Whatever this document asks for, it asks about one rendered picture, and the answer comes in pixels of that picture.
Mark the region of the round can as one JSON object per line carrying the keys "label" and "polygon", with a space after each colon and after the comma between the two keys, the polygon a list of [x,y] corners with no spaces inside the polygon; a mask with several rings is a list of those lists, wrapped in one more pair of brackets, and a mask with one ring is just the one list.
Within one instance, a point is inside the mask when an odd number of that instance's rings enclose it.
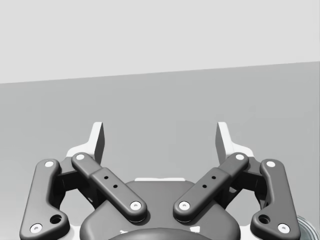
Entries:
{"label": "round can", "polygon": [[297,216],[299,229],[300,229],[300,239],[299,240],[320,240],[320,234],[316,228],[304,217]]}

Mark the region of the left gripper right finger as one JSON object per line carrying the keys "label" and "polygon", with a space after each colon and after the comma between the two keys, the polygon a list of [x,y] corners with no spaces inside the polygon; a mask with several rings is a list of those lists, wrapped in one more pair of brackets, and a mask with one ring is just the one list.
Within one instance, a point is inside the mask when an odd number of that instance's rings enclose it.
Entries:
{"label": "left gripper right finger", "polygon": [[250,222],[255,237],[300,240],[298,217],[282,162],[257,161],[250,148],[232,141],[225,122],[217,123],[215,147],[219,166],[209,170],[174,203],[173,217],[188,223],[214,199],[225,208],[246,189],[254,192],[260,205]]}

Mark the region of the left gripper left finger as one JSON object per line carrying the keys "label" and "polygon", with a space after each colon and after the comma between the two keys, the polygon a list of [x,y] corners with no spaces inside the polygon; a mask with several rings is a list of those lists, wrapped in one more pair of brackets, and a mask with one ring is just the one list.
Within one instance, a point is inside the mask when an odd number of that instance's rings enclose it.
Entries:
{"label": "left gripper left finger", "polygon": [[44,159],[35,167],[19,231],[20,240],[59,240],[70,229],[68,216],[60,210],[70,190],[78,189],[97,209],[111,205],[129,222],[148,216],[146,202],[110,169],[101,166],[105,147],[102,122],[95,122],[86,143],[68,150],[65,159]]}

